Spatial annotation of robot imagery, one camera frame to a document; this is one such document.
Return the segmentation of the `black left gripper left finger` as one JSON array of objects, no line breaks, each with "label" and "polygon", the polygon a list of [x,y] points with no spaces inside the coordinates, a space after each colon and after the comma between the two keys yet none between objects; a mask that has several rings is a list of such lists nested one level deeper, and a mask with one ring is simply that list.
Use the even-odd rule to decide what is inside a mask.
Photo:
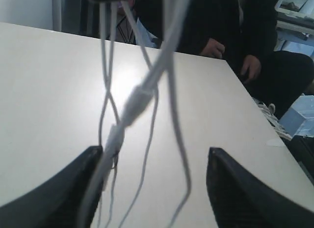
[{"label": "black left gripper left finger", "polygon": [[75,228],[79,207],[103,154],[90,146],[45,183],[0,208],[2,228]]}]

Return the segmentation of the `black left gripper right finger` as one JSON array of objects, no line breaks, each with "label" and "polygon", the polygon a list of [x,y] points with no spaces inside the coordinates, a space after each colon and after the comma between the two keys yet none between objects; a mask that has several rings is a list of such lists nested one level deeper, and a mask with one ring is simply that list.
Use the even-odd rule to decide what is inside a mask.
[{"label": "black left gripper right finger", "polygon": [[220,228],[312,228],[314,213],[252,175],[224,149],[211,147],[207,192]]}]

